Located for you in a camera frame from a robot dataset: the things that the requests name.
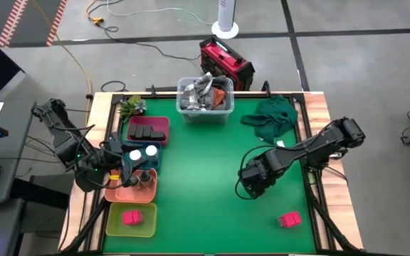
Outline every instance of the yellow cable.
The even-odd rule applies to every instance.
[[[90,18],[95,25],[99,25],[100,23],[104,22],[104,19],[101,18],[101,17],[93,18],[93,17],[90,16],[90,12],[89,12],[90,7],[91,7],[96,1],[97,1],[97,0],[93,0],[93,1],[91,2],[91,4],[88,4],[88,6],[86,6],[85,15],[86,15],[88,18]]]
[[[41,12],[43,18],[47,21],[48,25],[51,27],[52,23],[48,20],[47,15],[45,14],[45,12],[43,12],[42,8],[37,4],[36,0],[31,0],[33,2],[33,4],[36,6],[36,8],[38,9],[39,12]],[[86,82],[88,83],[88,94],[89,95],[93,95],[93,86],[91,85],[91,79],[90,76],[88,75],[88,73],[86,72],[85,68],[83,68],[83,66],[78,62],[78,60],[75,58],[75,56],[63,45],[63,42],[61,41],[60,37],[58,36],[58,33],[55,34],[56,39],[58,39],[58,42],[60,43],[60,46],[69,53],[69,55],[72,57],[72,59],[75,61],[75,63],[77,63],[77,66],[82,70],[82,73],[85,75],[86,77]],[[86,115],[85,115],[85,125],[88,125],[88,118],[89,118],[89,111],[90,111],[90,103],[91,103],[91,99],[86,100]]]

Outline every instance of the pink tray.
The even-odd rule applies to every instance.
[[[142,170],[136,170],[134,175],[138,176],[142,173]],[[117,188],[117,189],[105,189],[104,197],[109,202],[113,203],[149,203],[154,200],[157,190],[157,172],[154,169],[150,169],[149,173],[154,179],[154,186],[152,188],[143,188],[142,190],[135,190],[129,188]],[[120,175],[120,171],[112,170],[112,175]],[[109,186],[118,186],[121,181],[110,181]]]
[[[170,128],[170,121],[168,117],[141,117],[141,116],[134,116],[129,119],[129,126],[131,124],[138,124],[138,125],[151,125],[154,131],[161,131],[165,134],[165,140],[161,141],[161,145],[167,145],[167,141],[169,140],[169,128]],[[137,140],[132,139],[127,133],[127,140],[135,141],[135,142],[155,142],[149,140]]]

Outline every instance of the wooden table frame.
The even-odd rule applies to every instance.
[[[264,95],[266,92],[235,92],[236,95]],[[95,124],[94,128],[88,133],[87,139],[93,146],[98,147],[98,144],[103,141],[108,134],[109,129],[111,131],[116,131],[118,126],[118,118],[113,119],[113,123],[109,123],[109,113],[112,105],[114,105],[115,98],[114,95],[141,95],[143,97],[149,97],[151,92],[97,92],[95,93],[95,98],[93,101],[93,106],[91,107],[90,118],[88,124]],[[158,97],[171,97],[175,95],[176,92],[157,92]],[[299,113],[298,115],[298,128],[300,133],[300,138],[306,139],[313,134],[317,134],[326,124],[330,122],[330,115],[327,108],[327,103],[325,101],[325,96],[323,92],[272,92],[272,94],[282,94],[282,95],[294,95],[294,98],[299,102],[304,102],[303,108],[301,105],[296,104],[295,107]],[[307,120],[309,122],[303,121],[302,113],[307,115]],[[344,173],[342,168],[342,163],[339,160],[330,159],[330,166],[337,169],[341,173]],[[360,239],[359,230],[357,227],[357,221],[354,215],[354,209],[352,207],[352,202],[350,199],[349,190],[346,181],[336,174],[323,171],[322,174],[322,184],[318,183],[319,186],[313,186],[313,191],[316,196],[320,198],[322,194],[328,209],[328,213],[341,230],[343,235],[356,247],[362,248],[362,241]],[[71,194],[70,194],[70,220],[67,236],[65,238],[64,245],[62,248],[67,247],[73,238],[78,234],[81,229],[79,227],[80,219],[82,218],[82,209],[85,204],[85,211],[83,212],[83,224],[89,218],[93,206],[96,202],[103,197],[103,191],[101,193],[90,192],[85,200],[85,193],[81,191],[77,185],[74,183]],[[330,234],[322,222],[322,219],[315,213],[317,221],[317,232],[320,240],[320,247],[322,249],[329,249],[330,246],[337,246],[335,241],[333,243],[330,239]],[[89,235],[87,240],[80,247],[80,250],[86,248],[87,250],[97,250],[101,247],[101,225],[103,217],[102,214],[96,221],[93,234]],[[65,235],[67,222],[64,222],[63,232],[61,234],[60,241],[63,240]]]

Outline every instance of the orange tray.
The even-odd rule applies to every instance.
[[[143,171],[136,170],[133,175],[139,176]],[[141,190],[135,190],[134,188],[117,188],[117,189],[105,189],[104,197],[109,202],[114,203],[150,203],[154,200],[157,190],[157,172],[154,169],[150,169],[149,173],[153,177],[153,187],[142,188]],[[112,175],[120,175],[120,171],[112,170]],[[109,186],[118,186],[121,184],[120,180],[110,181]]]

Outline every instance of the clear plastic bin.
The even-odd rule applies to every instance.
[[[228,116],[232,113],[235,107],[235,99],[233,98],[233,82],[226,78],[226,101],[227,110],[182,110],[179,106],[180,96],[184,88],[199,78],[182,78],[178,81],[177,89],[177,110],[182,114],[186,123],[225,123]]]

